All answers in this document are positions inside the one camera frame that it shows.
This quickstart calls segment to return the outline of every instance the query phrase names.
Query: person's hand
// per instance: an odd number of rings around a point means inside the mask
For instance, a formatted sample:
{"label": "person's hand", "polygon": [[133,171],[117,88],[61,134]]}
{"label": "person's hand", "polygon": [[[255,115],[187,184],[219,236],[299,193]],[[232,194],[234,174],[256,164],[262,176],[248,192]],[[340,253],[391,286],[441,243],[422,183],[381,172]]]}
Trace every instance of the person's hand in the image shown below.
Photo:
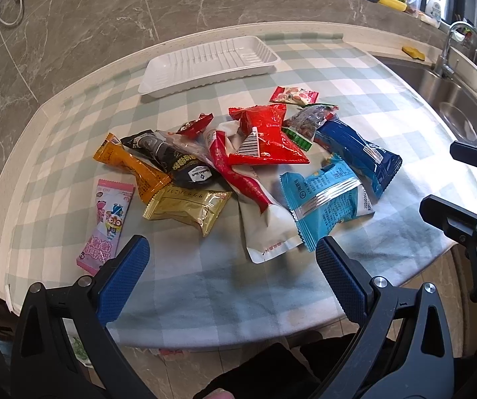
{"label": "person's hand", "polygon": [[235,397],[230,392],[226,392],[223,388],[217,388],[203,399],[235,399]]}

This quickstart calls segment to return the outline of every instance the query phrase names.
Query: snack package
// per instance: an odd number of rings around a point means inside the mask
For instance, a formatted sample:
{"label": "snack package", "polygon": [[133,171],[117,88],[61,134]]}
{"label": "snack package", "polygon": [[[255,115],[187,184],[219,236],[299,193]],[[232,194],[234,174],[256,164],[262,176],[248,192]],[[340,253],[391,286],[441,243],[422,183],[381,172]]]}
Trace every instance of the snack package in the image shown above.
{"label": "snack package", "polygon": [[228,121],[206,130],[203,137],[216,170],[238,194],[247,251],[258,264],[295,248],[302,240],[290,212],[264,188],[251,166],[231,168],[229,154],[235,147],[229,137],[238,129],[238,121]]}
{"label": "snack package", "polygon": [[142,153],[165,171],[176,186],[196,188],[213,181],[211,169],[197,157],[186,154],[165,142],[159,134],[145,130],[120,140],[126,147]]}
{"label": "snack package", "polygon": [[303,106],[315,103],[317,98],[317,91],[305,90],[299,87],[277,87],[272,97],[270,97],[270,102],[282,102]]}
{"label": "snack package", "polygon": [[374,212],[359,178],[337,155],[312,176],[286,172],[280,178],[288,207],[310,252],[337,223]]}
{"label": "snack package", "polygon": [[213,121],[213,114],[200,114],[198,119],[191,120],[181,126],[178,134],[185,135],[189,139],[196,139],[202,133],[209,123]]}
{"label": "snack package", "polygon": [[206,237],[231,194],[168,185],[155,194],[143,217],[149,220],[175,219],[196,226]]}
{"label": "snack package", "polygon": [[142,202],[148,204],[152,197],[168,183],[170,177],[164,172],[141,162],[126,152],[120,140],[110,133],[93,156],[95,161],[121,168],[135,176]]}
{"label": "snack package", "polygon": [[135,186],[98,180],[96,188],[97,226],[76,260],[82,269],[95,275],[105,261],[117,255],[120,231]]}
{"label": "snack package", "polygon": [[281,130],[294,144],[308,152],[314,142],[316,129],[332,118],[336,110],[338,106],[327,103],[307,105],[298,114],[283,121]]}
{"label": "snack package", "polygon": [[377,199],[403,163],[400,156],[366,141],[337,116],[316,131],[314,142],[338,154],[357,174],[370,181]]}
{"label": "snack package", "polygon": [[269,165],[309,163],[307,156],[281,131],[286,105],[230,108],[230,116],[240,120],[246,139],[235,153],[230,165]]}
{"label": "snack package", "polygon": [[202,162],[207,163],[211,168],[213,168],[213,172],[216,169],[213,164],[213,159],[211,158],[211,155],[205,145],[202,145],[184,135],[180,135],[179,133],[165,132],[163,130],[157,130],[157,133],[160,134],[160,136],[162,136],[163,139],[168,142],[168,144],[173,145],[179,151],[192,154]]}

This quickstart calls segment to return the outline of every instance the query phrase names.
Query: light blue snack package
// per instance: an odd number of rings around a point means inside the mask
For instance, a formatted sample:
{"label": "light blue snack package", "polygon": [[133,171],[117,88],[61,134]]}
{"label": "light blue snack package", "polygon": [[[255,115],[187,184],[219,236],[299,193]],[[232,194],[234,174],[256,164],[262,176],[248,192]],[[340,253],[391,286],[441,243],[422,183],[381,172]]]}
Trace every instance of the light blue snack package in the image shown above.
{"label": "light blue snack package", "polygon": [[338,155],[312,176],[286,172],[280,179],[288,208],[310,252],[337,223],[374,213],[359,178]]}

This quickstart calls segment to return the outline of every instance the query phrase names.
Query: kitchen sink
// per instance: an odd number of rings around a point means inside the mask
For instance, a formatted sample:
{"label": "kitchen sink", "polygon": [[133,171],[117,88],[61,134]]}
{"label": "kitchen sink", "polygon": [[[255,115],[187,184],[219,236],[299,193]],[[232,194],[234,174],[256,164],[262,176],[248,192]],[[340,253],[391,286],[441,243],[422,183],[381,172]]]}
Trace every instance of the kitchen sink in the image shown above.
{"label": "kitchen sink", "polygon": [[477,145],[477,99],[460,80],[438,77],[423,64],[376,58],[416,90],[459,141]]}

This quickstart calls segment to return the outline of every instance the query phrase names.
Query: white cable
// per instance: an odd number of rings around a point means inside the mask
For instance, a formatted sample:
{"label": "white cable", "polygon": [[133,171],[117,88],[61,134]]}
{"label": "white cable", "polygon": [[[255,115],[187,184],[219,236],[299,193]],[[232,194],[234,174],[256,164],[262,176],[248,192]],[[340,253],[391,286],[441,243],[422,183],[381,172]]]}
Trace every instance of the white cable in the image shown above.
{"label": "white cable", "polygon": [[22,9],[24,8],[24,5],[22,4],[22,0],[19,0],[19,4],[20,4],[19,16],[17,16],[17,19],[15,19],[15,21],[13,21],[13,22],[6,22],[2,18],[0,18],[0,23],[4,24],[6,27],[13,27],[14,25],[17,25],[20,21],[21,16],[22,16],[22,11],[23,11]]}

